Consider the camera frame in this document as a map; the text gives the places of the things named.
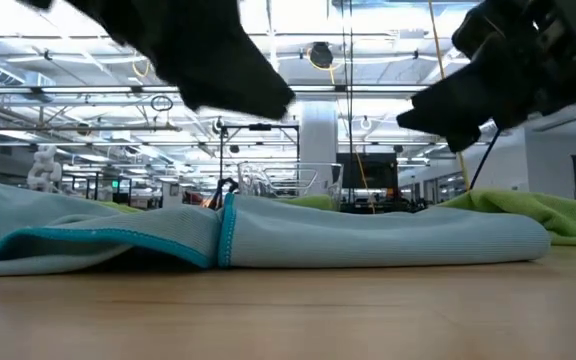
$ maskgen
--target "ceiling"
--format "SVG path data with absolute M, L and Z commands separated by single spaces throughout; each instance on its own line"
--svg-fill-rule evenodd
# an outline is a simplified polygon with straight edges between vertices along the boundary
M 352 18 L 347 13 L 342 16 L 339 9 L 331 5 L 338 1 L 268 1 L 274 33 L 269 31 L 267 0 L 241 1 L 241 21 L 254 43 L 288 84 L 323 86 L 345 83 L 348 67 L 341 66 L 344 61 L 353 63 L 354 85 L 412 87 L 430 84 L 440 78 L 430 12 L 425 0 L 364 1 L 367 5 L 355 6 Z M 452 47 L 450 36 L 476 3 L 454 0 L 434 5 L 438 45 L 448 74 L 467 63 L 467 59 Z M 349 26 L 353 29 L 353 59 L 349 59 L 348 54 L 344 57 L 344 41 L 346 48 L 350 46 L 348 36 L 343 36 L 344 24 L 346 30 Z M 332 72 L 318 70 L 307 57 L 300 56 L 313 42 L 320 41 L 330 44 L 335 64 L 340 65 L 335 66 Z M 112 162 L 125 167 L 151 163 L 175 169 L 192 168 L 195 174 L 202 171 L 208 174 L 218 164 L 214 156 L 219 151 L 219 146 L 214 145 L 218 137 L 213 131 L 217 121 L 227 125 L 266 122 L 215 109 L 193 113 L 172 92 L 164 94 L 174 104 L 168 111 L 153 108 L 151 102 L 158 95 L 156 93 L 92 93 L 89 87 L 165 84 L 157 78 L 147 59 L 132 48 L 114 43 L 103 28 L 65 1 L 56 1 L 51 11 L 39 13 L 14 0 L 0 0 L 0 69 L 12 74 L 13 78 L 25 79 L 25 85 L 28 81 L 35 81 L 44 85 L 81 87 L 77 93 L 51 95 L 48 103 L 45 99 L 0 94 L 0 126 L 8 128 L 0 131 L 0 142 L 23 143 L 42 139 L 63 143 L 60 153 L 74 163 Z M 409 97 L 410 93 L 401 92 L 376 93 L 355 99 L 351 122 L 353 140 L 436 141 L 426 134 L 397 125 L 396 116 L 411 108 Z M 303 120 L 303 108 L 309 106 L 305 100 L 308 99 L 299 97 L 281 124 L 299 124 Z M 349 140 L 346 100 L 332 95 L 324 100 L 338 103 L 338 138 L 340 144 L 344 144 Z M 53 130 L 30 132 L 12 129 L 37 124 Z M 72 131 L 77 126 L 88 126 L 92 131 Z M 96 127 L 112 130 L 99 131 L 95 130 Z M 225 156 L 233 159 L 292 159 L 296 157 L 293 140 L 288 130 L 263 133 L 242 130 L 233 137 L 233 142 L 264 141 L 276 145 L 242 146 L 238 153 L 226 149 Z M 136 145 L 87 145 L 111 141 Z M 67 146 L 70 142 L 83 145 Z M 153 144 L 140 145 L 143 142 Z M 200 142 L 207 145 L 198 146 Z M 177 143 L 178 146 L 154 143 Z M 365 146 L 364 149 L 392 151 L 392 145 Z M 405 150 L 404 156 L 408 157 L 433 156 L 446 151 L 445 146 L 407 146 Z M 95 156 L 86 158 L 79 156 L 81 154 Z

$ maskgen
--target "table surface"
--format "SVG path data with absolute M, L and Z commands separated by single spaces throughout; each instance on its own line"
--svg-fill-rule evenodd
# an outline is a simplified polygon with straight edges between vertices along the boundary
M 576 248 L 490 266 L 0 278 L 5 359 L 576 359 Z

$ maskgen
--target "wall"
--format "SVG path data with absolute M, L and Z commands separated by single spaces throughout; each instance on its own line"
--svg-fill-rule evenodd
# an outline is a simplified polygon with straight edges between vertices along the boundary
M 27 176 L 33 164 L 33 155 L 27 149 L 12 148 L 12 155 L 0 153 L 0 173 Z
M 575 198 L 576 136 L 528 132 L 526 152 L 530 191 Z
M 485 146 L 473 146 L 463 153 L 470 180 L 485 151 Z M 461 167 L 456 159 L 431 160 L 430 167 L 400 172 L 399 185 L 420 183 L 421 195 L 424 197 L 424 181 L 457 172 L 461 172 Z M 528 190 L 528 163 L 523 129 L 516 129 L 512 135 L 499 138 L 479 174 L 476 187 Z

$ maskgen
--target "blue cloth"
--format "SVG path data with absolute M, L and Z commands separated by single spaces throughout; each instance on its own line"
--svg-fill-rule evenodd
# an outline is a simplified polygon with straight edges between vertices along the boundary
M 349 215 L 228 194 L 219 212 L 182 205 L 123 214 L 0 184 L 0 276 L 84 269 L 133 247 L 200 268 L 365 267 L 537 259 L 547 232 L 515 215 L 436 209 Z

